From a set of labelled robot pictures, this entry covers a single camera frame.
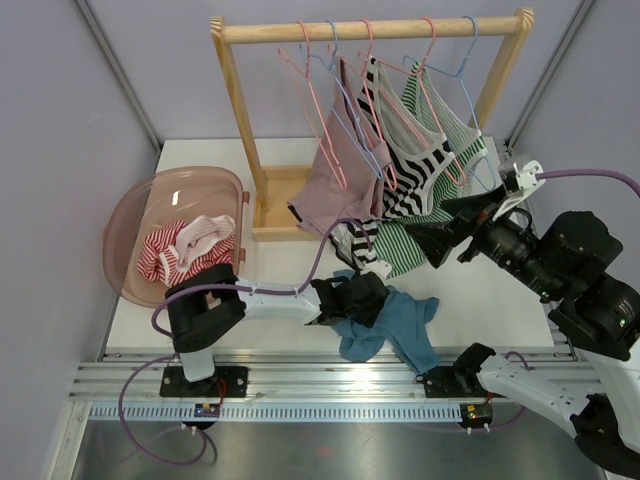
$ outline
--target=clothes hanger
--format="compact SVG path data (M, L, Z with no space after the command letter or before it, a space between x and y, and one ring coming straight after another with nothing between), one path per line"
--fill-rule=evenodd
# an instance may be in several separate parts
M358 148L358 151L360 152L360 155L365 160L365 162L367 162L367 164L369 165L371 170L375 173L376 177L379 178L379 179L382 179L384 177L384 174L382 172L382 168L380 168L380 165L378 164L378 162L377 162L377 160L376 160L376 158L375 158L375 156L373 154L373 150L372 150L373 144L371 142L371 139L369 139L368 135L366 135L366 131L363 130L361 122L360 122L360 116L357 114L355 108L353 107L353 104L351 103L350 95L349 95L349 93L347 93L345 87L342 84L342 81L337 76L337 73L336 73L336 57L337 57L337 51L338 51L338 48L337 48L337 45L338 45L338 32L336 31L335 25L333 25L333 22L331 20L327 20L327 22L329 22L329 24L332 25L333 34L334 34L334 42L335 42L335 48L331 52L331 60L329 62L327 62L321 56L314 55L314 54L311 54L310 57L311 58L315 58L316 60L318 60L324 66L324 68L326 68L327 71L329 71L332 74L334 81L336 82L338 87L340 87L340 90L342 91L342 95L344 97L344 100L345 100L345 102L347 104L347 108L350 110L351 117L354 119L356 135L358 136L357 139L353 138L350 129L347 128L347 126L343 123L342 119L337 114L337 112L335 111L333 106L331 107L331 110L333 110L333 112L334 112L334 114L336 116L336 119L340 122L340 125L342 125L342 128L345 130L347 135L349 135L349 138L351 139L351 141ZM298 46L300 48L300 53L303 53L302 52L302 44L299 44Z
M369 33L369 48L367 49L367 55L371 54L371 50L373 50L373 29L371 28L371 24L369 23L369 20L367 20L366 18L361 18L360 19L361 22L364 22L364 24L367 26L367 31ZM333 22L330 23L333 31L334 31L334 36L337 38L337 30L335 28L335 25L333 24ZM365 63L361 69L353 66L346 58L342 58L342 62L343 64L348 67L350 70L352 70L359 78L360 81L362 82L362 87L363 90L366 94L367 97L367 103L369 104L369 111L371 112L371 116L373 117L373 124L374 127L376 129L376 132L378 134L378 138L381 141L384 141L384 135L382 135L382 129L380 128L380 122L378 121L378 115L376 114L376 110L373 106L373 100L371 99L371 95L369 95L369 88L367 87L367 64ZM393 166L393 163L389 163L387 165L387 167L384 169L384 177L385 177L385 182L386 184L389 186L389 188L392 191L396 191L396 189L398 188L398 179L396 177L396 170L395 167Z
M336 178L336 181L338 182L338 185L340 185L340 188L342 188L343 190L347 188L347 179L344 175L344 171L342 170L342 166L340 165L340 160L338 160L338 158L336 157L335 151L333 149L333 143L331 142L331 136L329 135L329 132L327 130L327 125L324 121L324 115L322 114L322 110L320 108L320 105L318 103L318 97L316 95L316 91L315 88L313 86L313 79L311 77L311 71L309 68L310 62L311 62L311 41L309 39L309 33L307 32L307 28L304 26L304 23L302 23L301 21L296 22L300 25L300 28L302 29L302 33L304 34L304 38L305 38L305 43L307 45L307 54L306 54L306 61L305 61L305 67L304 69L301 68L299 65L297 65L290 57L289 55L287 55L287 53L284 51L283 48L278 48L278 54L280 55L280 57L289 65L291 65L296 72L298 72L298 74L300 74L307 83L307 86L309 87L309 91L311 92L311 98L313 99L313 104L316 110L316 113L318 114L318 117L320 118L320 123L322 124L322 129L324 131L325 134L325 138L327 139L327 143L329 146L329 152L326 151L324 145L322 144L322 139L320 138L320 135L318 134L318 131L316 130L315 126L314 126L314 122L313 120L311 120L311 116L309 115L309 111L306 107L306 102L304 100L304 95L302 94L302 92L300 92L300 89L298 88L297 82L295 81L295 79L293 78L293 76L291 75L291 71L290 69L285 69L285 71L287 72L287 75L289 76L289 79L291 80L291 84L293 85L294 91L296 96L298 97L298 101L300 102L300 105L302 106L302 111L304 113L304 116L306 117L307 121L309 122L309 126L311 127L311 130L313 131L313 134L316 137L316 140L318 141L318 146L320 147L320 150L322 151L325 160L327 161L327 163L329 164L329 168L331 168L331 171L333 172L334 177Z
M471 53L473 52L473 49L475 48L476 42L478 40L478 24L477 24L476 19L474 17L465 15L462 18L468 18L469 20L471 20L471 22L473 23L474 36L473 36L473 40L471 41L471 45L469 45L469 49L467 50L467 54L465 55L464 59L460 63L460 67L458 68L457 72L456 73L445 72L444 70L440 70L439 68L432 67L431 65L427 65L426 63L423 64L422 66L426 67L426 68L428 68L430 70L433 70L435 72L438 72L438 73L441 73L443 75L446 75L447 77L457 78L460 81L460 86L462 87L462 91L464 92L464 96L465 96L465 98L467 100L467 103L469 104L469 109L471 110L471 117L473 118L473 123L475 124L476 129L479 131L480 130L480 126L478 125L478 118L476 117L476 110L475 110L475 108L473 106L473 102L471 101L471 96L469 95L469 91L467 90L467 87L465 86L464 80L463 80L463 74L464 74L464 69L465 69L465 67L467 65L467 60L469 60L469 57L471 56ZM411 60L412 61L412 65L415 65L416 63L418 63L418 61L416 59L414 59L413 57L411 57L410 55L405 55L403 60L402 60L403 67L405 67L405 68L406 68L407 60ZM487 188L487 186L482 182L482 180L480 180L480 178L476 175L476 172L475 172L475 170L478 168L478 165L480 165L480 162L482 160L484 160L486 162L487 166L489 167L489 171L491 172L491 180L493 182L493 185L491 186L491 188ZM489 161L489 159L487 158L486 155L484 157L482 157L480 159L480 161L476 162L476 164L470 170L470 173L478 181L478 183L482 186L482 188L484 188L485 191L489 192L489 191L494 190L496 188L496 186L497 186L496 172L495 172L494 167L491 165L491 162Z
M431 50L433 49L435 43L436 43L436 39L437 39L437 34L436 34L436 27L433 23L433 21L429 18L429 17L422 17L422 20L425 20L426 22L429 23L429 25L431 26L431 32L432 32L432 36L431 36L431 42L429 43L429 47L427 49L427 52L425 53L422 61L420 62L420 66L418 68L418 71L416 72L412 72L410 70L405 70L403 68L397 67L395 65L392 65L388 62L385 62L383 60L380 59L376 59L376 62L389 67L393 70L396 70L398 72L404 73L406 75L409 76L415 76L416 79L419 81L420 84L420 89L424 95L424 97L427 100L427 103L429 105L429 108L431 109L431 113L433 114L434 119L436 120L436 124L438 125L438 129L440 130L441 134L444 134L444 131L442 129L442 125L440 124L440 121L438 120L438 115L435 111L435 109L433 108L433 105L431 104L431 100L429 99L429 95L427 94L426 88L424 87L423 81L422 81L422 70L424 69L424 66L426 65L427 59L429 58L429 55L431 54ZM365 58L365 68L367 65L367 62L369 60L370 57L370 50L368 52L363 52L360 51L358 53L358 58L361 58L362 56L364 56ZM402 121L406 124L406 126L408 127L408 129L415 135L415 137L418 139L418 141L420 141L420 143L422 143L422 145L424 146L424 148L429 148L429 142L416 130L416 128L414 127L413 123L411 122L411 119L408 118L407 114L403 111L400 111L395 105L394 103L391 101L390 95L388 94L388 92L385 91L384 88L380 88L379 89L380 94L385 97L385 99L387 100L387 103L393 108L393 110L396 112L396 114L402 119ZM467 177L466 174L464 172L464 169L462 168L462 166L460 165L460 162L457 158L454 158L454 162L456 167L458 168L458 171L460 172L461 176L462 176L462 181L459 182L458 179L456 179L451 172L448 171L448 169L445 169L444 173L451 179L451 181L461 187L463 185L465 185L465 183L467 182Z

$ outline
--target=white table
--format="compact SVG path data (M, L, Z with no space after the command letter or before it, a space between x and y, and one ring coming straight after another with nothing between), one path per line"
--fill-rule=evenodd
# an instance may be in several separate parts
M497 163L495 146L488 146ZM316 150L315 139L256 140L263 165L309 163ZM242 246L247 260L240 275L258 281L283 284L300 283L307 276L319 242L255 243L251 224L255 188L239 139L170 140L164 145L158 171L189 165L214 165L232 170L252 194L243 216ZM486 167L480 167L478 174ZM328 246L316 276L331 276L345 268ZM509 274L483 256L459 264L455 255L440 269L422 267L389 282L415 298L440 298L440 308L428 324L429 339L442 352L459 351L473 342L493 347L510 347L527 352L553 347L546 316L537 297ZM156 333L149 321L152 309L120 299L106 346L107 354L172 352L171 341ZM160 325L168 327L166 313ZM303 326L290 321L241 321L216 343L220 353L254 354L335 354L339 337L331 328ZM389 353L385 346L381 353Z

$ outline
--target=wooden rod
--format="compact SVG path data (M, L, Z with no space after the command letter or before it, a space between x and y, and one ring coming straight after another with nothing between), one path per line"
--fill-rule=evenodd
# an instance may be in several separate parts
M253 181L256 184L256 201L262 209L267 212L270 207L267 195L267 178L260 165L260 157L258 156L258 149L256 148L256 142L253 137L251 122L249 121L249 112L247 111L244 94L240 86L238 69L236 68L231 46L224 37L224 28L224 19L222 17L213 17L211 20L211 35L213 37L213 43L216 46L216 52L218 53L218 61L220 62L220 68L224 76L224 83L227 86L233 113L236 117L238 130L240 131L242 145L244 146L244 151L249 161L249 169L251 170Z
M518 33L504 37L476 102L476 117L480 129L487 126L489 118L496 108L507 80L511 76L513 66L518 60L520 50L526 43L531 27L533 27L535 15L531 8L519 8L513 18L518 19ZM475 126L473 119L469 120L469 126Z
M433 19L438 37L472 37L473 23L468 18ZM517 17L477 18L478 35L502 36L519 32L521 21ZM371 21L371 30L376 39L431 37L431 26L426 20L382 20ZM333 30L327 22L305 23L309 38L313 41L333 40ZM340 40L366 40L369 31L364 22L337 22ZM229 44L304 42L300 25L229 25L224 26L224 41Z

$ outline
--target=metal floor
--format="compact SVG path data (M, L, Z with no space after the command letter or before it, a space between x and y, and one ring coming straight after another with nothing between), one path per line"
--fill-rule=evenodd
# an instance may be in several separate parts
M515 411L501 407L496 423ZM144 443L175 425L132 423ZM584 458L573 441L531 413L516 425L490 434L441 433L457 426L410 423L223 423L211 427L217 450L197 465L171 468L140 455L114 421L90 421L73 478L78 479L367 479L367 480L596 480L604 473ZM185 461L201 444L186 432L154 443L154 453Z

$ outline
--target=pink laundry basket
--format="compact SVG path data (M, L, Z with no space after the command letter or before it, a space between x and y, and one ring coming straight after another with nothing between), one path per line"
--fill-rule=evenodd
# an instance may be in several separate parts
M187 224L200 215L229 215L236 222L234 272L244 261L240 248L242 208L249 201L232 172L218 167L165 170L139 182L120 200L104 230L102 267L111 287L123 298L155 307L167 287L150 282L136 269L145 237L174 220Z

